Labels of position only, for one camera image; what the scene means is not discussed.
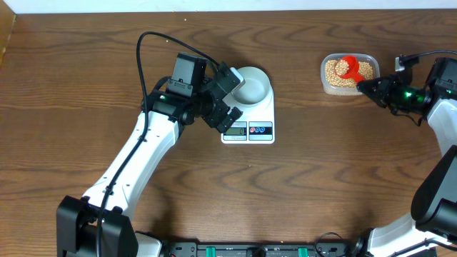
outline kitchen scale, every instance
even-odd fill
[[[224,98],[228,106],[236,106],[243,112],[226,133],[222,143],[269,144],[275,139],[273,88],[267,75],[260,69],[238,69],[245,84]]]

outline white background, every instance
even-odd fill
[[[457,0],[4,0],[16,14],[143,11],[454,9]]]

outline brown wooden tabletop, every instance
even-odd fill
[[[164,156],[134,228],[200,241],[312,242],[355,238],[409,212],[440,159],[431,128],[365,96],[330,96],[320,65],[332,53],[394,58],[457,49],[457,11],[20,15],[0,69],[0,253],[53,256],[55,212],[107,169],[140,112],[136,41],[180,39],[237,68],[269,76],[271,146],[227,146],[202,120]],[[149,89],[184,49],[146,37]],[[415,67],[421,85],[435,56]]]

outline beans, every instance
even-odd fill
[[[358,73],[365,79],[373,79],[373,68],[365,61],[359,61]],[[346,61],[328,60],[326,62],[326,80],[332,86],[349,87],[357,86],[353,79],[342,79],[338,76],[346,74],[349,70],[349,65]]]

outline clear plastic container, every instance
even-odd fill
[[[326,79],[326,62],[328,60],[339,60],[345,56],[352,55],[357,58],[357,61],[366,61],[370,64],[370,66],[373,68],[373,77],[379,78],[379,64],[378,62],[372,57],[369,56],[368,54],[331,54],[327,56],[321,64],[321,80],[323,84],[323,90],[332,95],[337,95],[337,96],[360,96],[362,93],[357,91],[357,88],[346,88],[346,87],[340,87],[340,86],[332,86]]]

